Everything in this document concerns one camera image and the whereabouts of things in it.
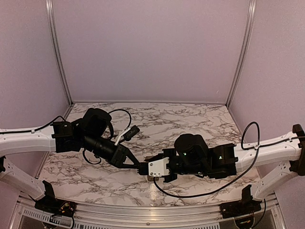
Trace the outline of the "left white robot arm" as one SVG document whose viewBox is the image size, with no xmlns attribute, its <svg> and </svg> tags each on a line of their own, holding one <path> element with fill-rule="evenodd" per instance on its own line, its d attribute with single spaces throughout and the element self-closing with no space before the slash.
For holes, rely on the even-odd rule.
<svg viewBox="0 0 305 229">
<path fill-rule="evenodd" d="M 139 133 L 137 126 L 123 130 L 113 141 L 114 129 L 111 115 L 99 108 L 90 108 L 82 118 L 68 121 L 52 121 L 42 127 L 29 130 L 14 129 L 0 134 L 0 179 L 26 193 L 34 201 L 40 201 L 49 212 L 60 209 L 52 186 L 15 167 L 8 155 L 28 152 L 92 152 L 116 168 L 134 169 L 139 161 L 132 152 L 121 145 Z"/>
</svg>

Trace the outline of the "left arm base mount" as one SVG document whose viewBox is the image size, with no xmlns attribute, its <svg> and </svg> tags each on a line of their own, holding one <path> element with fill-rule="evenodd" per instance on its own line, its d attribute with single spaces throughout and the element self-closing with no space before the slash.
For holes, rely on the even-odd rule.
<svg viewBox="0 0 305 229">
<path fill-rule="evenodd" d="M 36 209 L 51 213 L 55 216 L 73 217 L 76 203 L 57 198 L 42 198 L 35 201 Z"/>
</svg>

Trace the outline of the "grey remote control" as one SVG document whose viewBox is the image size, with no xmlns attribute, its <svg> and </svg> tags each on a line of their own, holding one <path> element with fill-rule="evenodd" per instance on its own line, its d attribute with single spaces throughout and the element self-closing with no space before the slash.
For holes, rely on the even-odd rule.
<svg viewBox="0 0 305 229">
<path fill-rule="evenodd" d="M 158 181 L 158 180 L 159 180 L 159 177 L 147 176 L 147 181 L 153 182 L 154 180 L 155 180 L 155 181 Z"/>
</svg>

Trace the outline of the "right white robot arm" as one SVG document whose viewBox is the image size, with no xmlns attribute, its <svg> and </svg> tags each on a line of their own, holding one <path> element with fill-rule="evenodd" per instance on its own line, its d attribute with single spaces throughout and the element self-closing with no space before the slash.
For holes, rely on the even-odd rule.
<svg viewBox="0 0 305 229">
<path fill-rule="evenodd" d="M 277 138 L 244 146 L 243 143 L 224 144 L 209 148 L 201 135 L 180 135 L 174 148 L 164 149 L 148 162 L 148 173 L 153 178 L 173 181 L 177 175 L 194 175 L 200 178 L 235 178 L 222 187 L 193 198 L 213 195 L 226 189 L 247 174 L 253 167 L 278 163 L 260 181 L 250 184 L 249 195 L 236 203 L 236 210 L 245 214 L 269 193 L 288 180 L 305 174 L 305 132 L 300 124 L 291 132 Z"/>
</svg>

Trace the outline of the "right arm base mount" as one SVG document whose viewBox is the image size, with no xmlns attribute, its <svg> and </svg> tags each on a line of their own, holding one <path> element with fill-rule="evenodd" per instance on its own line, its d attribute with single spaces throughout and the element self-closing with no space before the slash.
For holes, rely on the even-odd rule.
<svg viewBox="0 0 305 229">
<path fill-rule="evenodd" d="M 251 200 L 248 203 L 243 203 L 241 200 L 223 203 L 220 205 L 220 211 L 224 219 L 239 217 L 254 212 L 260 211 L 261 201 Z"/>
</svg>

